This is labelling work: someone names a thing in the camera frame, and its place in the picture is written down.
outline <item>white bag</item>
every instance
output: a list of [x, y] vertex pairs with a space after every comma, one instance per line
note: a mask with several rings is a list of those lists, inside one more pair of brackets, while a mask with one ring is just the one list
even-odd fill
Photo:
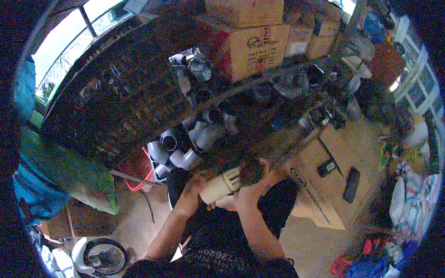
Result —
[[405, 182], [402, 177], [398, 177], [396, 186], [392, 193], [391, 206], [389, 207], [389, 216], [391, 216], [392, 223], [397, 225], [400, 223], [400, 216], [402, 215], [405, 206]]

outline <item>tire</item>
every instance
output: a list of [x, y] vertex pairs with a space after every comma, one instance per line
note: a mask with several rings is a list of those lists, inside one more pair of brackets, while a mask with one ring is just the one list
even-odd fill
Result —
[[102, 273], [98, 269], [96, 269], [96, 272], [98, 272], [102, 275], [109, 276], [109, 275], [114, 275], [114, 274], [117, 274], [117, 273], [123, 271], [127, 267], [128, 262], [129, 262], [128, 253], [127, 253], [127, 251], [125, 251], [124, 247], [122, 247], [122, 245], [119, 242], [108, 239], [108, 238], [94, 239], [86, 244], [85, 251], [83, 253], [84, 264], [88, 265], [88, 256], [89, 256], [89, 252], [91, 251], [91, 249], [93, 249], [94, 247], [96, 247], [98, 245], [102, 245], [102, 244], [112, 245], [112, 246], [118, 248], [124, 254], [124, 264], [120, 269], [118, 269], [112, 273]]

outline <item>person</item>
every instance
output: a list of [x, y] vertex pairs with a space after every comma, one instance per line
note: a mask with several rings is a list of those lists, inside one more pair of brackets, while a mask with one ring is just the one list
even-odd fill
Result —
[[[236, 211], [202, 203], [205, 174], [172, 170], [167, 185], [173, 209], [145, 258], [124, 277], [297, 278], [279, 237], [299, 187], [283, 170], [270, 171], [269, 164], [264, 168], [258, 183], [234, 193]], [[171, 262], [178, 244], [189, 236], [183, 256]]]

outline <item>wooden stick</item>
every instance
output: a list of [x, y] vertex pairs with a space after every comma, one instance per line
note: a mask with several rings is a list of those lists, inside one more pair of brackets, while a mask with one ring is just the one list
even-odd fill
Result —
[[159, 183], [156, 183], [156, 182], [146, 181], [146, 180], [143, 180], [143, 179], [140, 179], [140, 178], [137, 178], [137, 177], [132, 177], [130, 175], [127, 175], [127, 174], [124, 174], [124, 173], [121, 173], [121, 172], [118, 172], [118, 171], [115, 171], [115, 170], [111, 170], [110, 173], [112, 175], [114, 175], [114, 176], [123, 177], [123, 178], [125, 178], [127, 180], [140, 182], [140, 183], [143, 183], [143, 184], [146, 184], [146, 185], [151, 185], [151, 186], [162, 185], [162, 184], [159, 184]]

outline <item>black device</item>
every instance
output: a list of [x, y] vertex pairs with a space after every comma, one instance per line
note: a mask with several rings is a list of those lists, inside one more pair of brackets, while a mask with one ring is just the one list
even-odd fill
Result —
[[334, 158], [329, 159], [323, 165], [318, 166], [317, 172], [321, 177], [327, 176], [330, 172], [337, 168]]
[[360, 180], [360, 172], [355, 169], [354, 167], [351, 167], [349, 170], [349, 176], [346, 183], [346, 190], [344, 191], [343, 198], [352, 203], [354, 201], [354, 198], [356, 196], [357, 187], [359, 185]]

